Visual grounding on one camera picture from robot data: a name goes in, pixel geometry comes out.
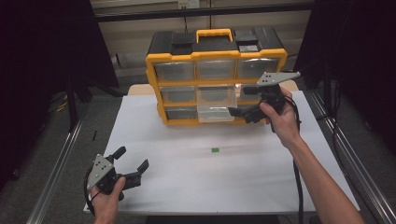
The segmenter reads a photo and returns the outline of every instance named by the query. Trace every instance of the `finger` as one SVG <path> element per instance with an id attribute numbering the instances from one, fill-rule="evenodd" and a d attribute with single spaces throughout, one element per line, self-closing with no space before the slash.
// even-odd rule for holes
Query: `finger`
<path id="1" fill-rule="evenodd" d="M 99 188 L 95 186 L 93 186 L 93 188 L 91 188 L 91 197 L 96 195 L 99 192 Z"/>
<path id="2" fill-rule="evenodd" d="M 260 104 L 260 109 L 262 110 L 262 112 L 264 112 L 264 114 L 270 117 L 271 121 L 276 122 L 279 119 L 279 115 L 276 113 L 274 108 L 267 103 L 262 102 Z"/>
<path id="3" fill-rule="evenodd" d="M 122 192 L 123 187 L 125 186 L 126 178 L 124 176 L 120 177 L 114 186 L 113 192 L 111 194 L 119 195 Z"/>
<path id="4" fill-rule="evenodd" d="M 289 98 L 292 98 L 291 92 L 288 91 L 288 90 L 286 90 L 285 88 L 280 87 L 280 91 L 282 91 L 282 93 L 283 93 L 285 96 L 288 96 Z"/>

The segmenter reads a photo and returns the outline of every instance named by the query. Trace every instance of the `white paper sheet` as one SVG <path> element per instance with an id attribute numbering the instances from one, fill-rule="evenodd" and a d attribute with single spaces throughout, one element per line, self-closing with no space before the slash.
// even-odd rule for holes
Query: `white paper sheet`
<path id="1" fill-rule="evenodd" d="M 293 98 L 301 135 L 318 160 L 358 205 L 301 91 Z M 288 150 L 263 123 L 166 126 L 155 96 L 125 96 L 105 155 L 125 146 L 117 173 L 128 174 L 148 159 L 142 186 L 124 191 L 120 211 L 138 215 L 279 214 L 298 211 Z M 218 153 L 211 148 L 218 147 Z M 304 189 L 304 210 L 315 207 Z"/>

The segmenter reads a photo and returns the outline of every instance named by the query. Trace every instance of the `metal rail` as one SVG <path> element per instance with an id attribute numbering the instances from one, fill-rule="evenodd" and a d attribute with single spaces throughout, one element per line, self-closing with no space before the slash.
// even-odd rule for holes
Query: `metal rail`
<path id="1" fill-rule="evenodd" d="M 326 110 L 323 107 L 323 100 L 319 96 L 317 92 L 310 92 L 312 99 L 314 100 L 318 110 L 322 115 L 326 114 Z M 330 131 L 333 132 L 335 120 L 326 118 L 326 124 L 329 127 Z M 342 152 L 346 156 L 349 164 L 351 165 L 353 171 L 355 172 L 357 178 L 361 182 L 361 185 L 364 187 L 365 191 L 367 192 L 370 200 L 373 202 L 373 205 L 376 208 L 378 214 L 382 217 L 382 220 L 385 223 L 396 223 L 396 216 L 395 212 L 392 210 L 391 206 L 387 198 L 382 193 L 381 189 L 378 185 L 374 182 L 371 176 L 368 174 L 367 170 L 364 168 L 364 165 L 361 163 L 358 155 L 355 153 L 352 145 L 349 144 L 347 141 L 346 136 L 341 131 L 341 129 L 336 126 L 336 134 L 335 139 L 338 145 L 340 146 Z"/>
<path id="2" fill-rule="evenodd" d="M 83 104 L 79 121 L 76 124 L 74 130 L 69 133 L 69 135 L 67 135 L 61 154 L 59 155 L 58 160 L 56 161 L 52 172 L 49 175 L 46 186 L 43 188 L 41 195 L 35 203 L 35 207 L 26 222 L 27 224 L 39 224 L 43 222 L 44 216 L 46 215 L 47 210 L 50 206 L 50 202 L 55 193 L 56 187 L 58 186 L 58 183 L 61 179 L 62 172 L 64 170 L 67 159 L 69 158 L 71 149 L 73 148 L 73 145 L 78 138 L 78 133 L 81 128 L 82 121 L 87 115 L 88 107 L 88 104 Z"/>
<path id="3" fill-rule="evenodd" d="M 185 10 L 161 10 L 135 13 L 114 13 L 98 14 L 94 17 L 63 17 L 63 18 L 43 18 L 50 21 L 139 21 L 151 19 L 183 18 L 183 17 L 200 17 L 200 16 L 217 16 L 231 14 L 249 14 L 263 12 L 281 12 L 281 11 L 302 11 L 311 10 L 314 7 L 328 7 L 340 5 L 340 3 L 293 3 L 293 4 L 274 4 L 260 5 L 253 7 L 202 7 Z"/>

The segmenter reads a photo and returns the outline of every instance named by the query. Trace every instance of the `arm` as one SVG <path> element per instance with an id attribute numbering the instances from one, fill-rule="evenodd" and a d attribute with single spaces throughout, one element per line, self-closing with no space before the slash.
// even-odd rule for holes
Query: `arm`
<path id="1" fill-rule="evenodd" d="M 282 89 L 283 94 L 291 93 Z M 285 105 L 278 115 L 266 103 L 260 108 L 270 118 L 282 145 L 294 158 L 301 176 L 317 208 L 322 223 L 364 223 L 358 210 L 339 188 L 300 136 L 292 107 Z"/>
<path id="2" fill-rule="evenodd" d="M 125 177 L 122 176 L 114 186 L 113 192 L 109 195 L 98 194 L 100 190 L 96 186 L 91 189 L 91 197 L 94 197 L 92 202 L 95 209 L 95 224 L 116 223 L 117 212 L 119 210 L 119 195 L 122 192 L 125 181 Z"/>

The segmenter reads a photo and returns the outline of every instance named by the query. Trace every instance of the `black curtain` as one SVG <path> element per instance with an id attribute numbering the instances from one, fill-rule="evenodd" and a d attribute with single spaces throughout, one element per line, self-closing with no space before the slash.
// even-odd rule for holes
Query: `black curtain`
<path id="1" fill-rule="evenodd" d="M 396 5 L 392 0 L 317 0 L 294 70 L 308 88 L 336 79 L 396 153 Z"/>
<path id="2" fill-rule="evenodd" d="M 0 1 L 0 188 L 45 123 L 50 97 L 74 80 L 118 87 L 90 1 Z"/>

